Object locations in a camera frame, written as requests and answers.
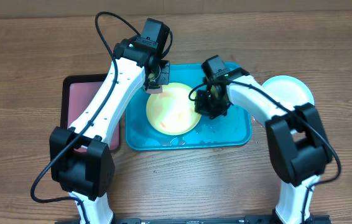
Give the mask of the green orange sponge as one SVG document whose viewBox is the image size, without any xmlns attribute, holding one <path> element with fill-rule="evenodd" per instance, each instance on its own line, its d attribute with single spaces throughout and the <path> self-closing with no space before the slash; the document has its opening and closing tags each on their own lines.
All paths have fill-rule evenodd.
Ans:
<svg viewBox="0 0 352 224">
<path fill-rule="evenodd" d="M 153 94 L 161 94 L 162 92 L 163 92 L 162 86 L 158 86 L 157 88 L 148 88 L 146 90 L 146 93 L 151 94 L 151 95 L 153 95 Z"/>
</svg>

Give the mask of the yellow-green plate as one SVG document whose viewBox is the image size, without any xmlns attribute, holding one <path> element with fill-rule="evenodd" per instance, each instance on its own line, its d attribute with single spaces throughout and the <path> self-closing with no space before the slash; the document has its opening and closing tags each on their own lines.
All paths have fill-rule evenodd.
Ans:
<svg viewBox="0 0 352 224">
<path fill-rule="evenodd" d="M 195 102 L 189 99 L 192 88 L 183 83 L 162 86 L 162 93 L 152 94 L 146 104 L 150 125 L 158 132 L 170 136 L 191 131 L 200 121 Z"/>
</svg>

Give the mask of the light blue plate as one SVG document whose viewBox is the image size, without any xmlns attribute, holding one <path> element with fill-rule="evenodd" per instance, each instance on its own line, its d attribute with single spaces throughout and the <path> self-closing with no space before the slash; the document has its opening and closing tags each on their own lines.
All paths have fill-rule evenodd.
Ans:
<svg viewBox="0 0 352 224">
<path fill-rule="evenodd" d="M 278 75 L 266 80 L 262 87 L 283 102 L 294 105 L 315 104 L 314 97 L 308 86 L 297 78 Z"/>
</svg>

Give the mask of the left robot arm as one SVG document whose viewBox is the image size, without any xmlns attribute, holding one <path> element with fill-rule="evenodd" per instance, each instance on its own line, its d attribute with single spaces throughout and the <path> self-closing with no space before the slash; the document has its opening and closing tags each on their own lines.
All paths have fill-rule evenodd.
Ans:
<svg viewBox="0 0 352 224">
<path fill-rule="evenodd" d="M 56 127 L 50 135 L 50 163 L 46 167 L 75 201 L 80 223 L 111 223 L 113 212 L 106 192 L 114 174 L 109 150 L 115 127 L 127 104 L 140 88 L 158 89 L 170 35 L 135 36 L 111 50 L 111 66 L 90 104 L 67 129 Z"/>
</svg>

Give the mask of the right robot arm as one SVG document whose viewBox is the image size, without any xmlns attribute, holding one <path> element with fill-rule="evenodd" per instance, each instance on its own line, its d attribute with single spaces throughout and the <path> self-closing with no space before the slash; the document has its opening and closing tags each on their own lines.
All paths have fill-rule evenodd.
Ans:
<svg viewBox="0 0 352 224">
<path fill-rule="evenodd" d="M 196 87 L 196 112 L 211 119 L 239 106 L 264 126 L 272 167 L 281 180 L 279 201 L 270 215 L 246 215 L 243 223 L 330 223 L 309 211 L 315 186 L 337 158 L 328 142 L 313 95 L 306 84 L 287 75 L 260 85 L 243 68 L 206 68 Z"/>
</svg>

